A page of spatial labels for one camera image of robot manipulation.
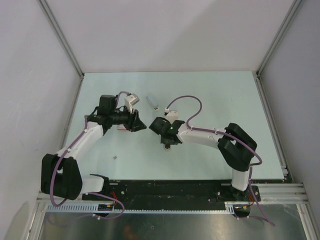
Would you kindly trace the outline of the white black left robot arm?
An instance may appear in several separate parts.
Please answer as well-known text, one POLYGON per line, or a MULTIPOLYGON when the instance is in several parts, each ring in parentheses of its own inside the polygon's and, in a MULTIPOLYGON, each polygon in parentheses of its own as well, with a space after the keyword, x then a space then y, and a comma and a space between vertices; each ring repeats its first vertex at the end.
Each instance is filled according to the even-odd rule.
POLYGON ((98 106, 84 117, 83 130, 73 142, 57 153, 47 153, 42 158, 40 190, 49 195, 55 207, 59 206, 55 202, 56 197, 64 201, 75 200, 79 195, 91 192, 100 200, 110 196, 108 178, 94 173, 83 175, 79 163, 112 126, 122 125, 131 133, 147 128, 140 120, 138 110, 134 109, 139 97, 126 92, 123 106, 118 107, 122 94, 123 91, 117 95, 101 95, 98 106))

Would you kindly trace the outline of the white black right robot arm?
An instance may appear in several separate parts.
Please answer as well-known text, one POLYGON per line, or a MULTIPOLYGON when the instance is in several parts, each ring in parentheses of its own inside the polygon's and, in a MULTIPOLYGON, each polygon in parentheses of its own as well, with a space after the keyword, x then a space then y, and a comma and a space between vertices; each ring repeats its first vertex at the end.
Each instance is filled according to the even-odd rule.
POLYGON ((232 168, 231 196, 242 201, 249 194, 250 168, 257 143, 237 124, 220 130, 188 125, 183 120, 170 122, 165 117, 156 117, 149 129, 160 136, 165 147, 179 144, 198 144, 220 151, 226 164, 232 168))

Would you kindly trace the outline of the red white staple box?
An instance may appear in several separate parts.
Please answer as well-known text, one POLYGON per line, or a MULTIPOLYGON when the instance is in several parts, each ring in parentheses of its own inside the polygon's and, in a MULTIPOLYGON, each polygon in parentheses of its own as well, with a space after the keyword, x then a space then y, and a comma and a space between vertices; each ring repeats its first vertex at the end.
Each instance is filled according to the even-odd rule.
POLYGON ((128 131, 127 128, 126 128, 123 124, 118 125, 118 126, 117 126, 117 130, 118 130, 118 131, 128 131))

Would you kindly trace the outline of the light blue staple box sleeve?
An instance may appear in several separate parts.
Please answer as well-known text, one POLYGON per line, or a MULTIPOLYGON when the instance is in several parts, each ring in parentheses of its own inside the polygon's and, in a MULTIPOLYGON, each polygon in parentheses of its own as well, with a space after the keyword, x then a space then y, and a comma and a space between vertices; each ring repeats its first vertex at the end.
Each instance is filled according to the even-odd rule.
POLYGON ((158 111, 158 110, 159 110, 159 103, 158 103, 158 100, 156 99, 155 96, 153 96, 152 94, 148 94, 145 98, 146 98, 149 106, 150 106, 154 111, 158 111))

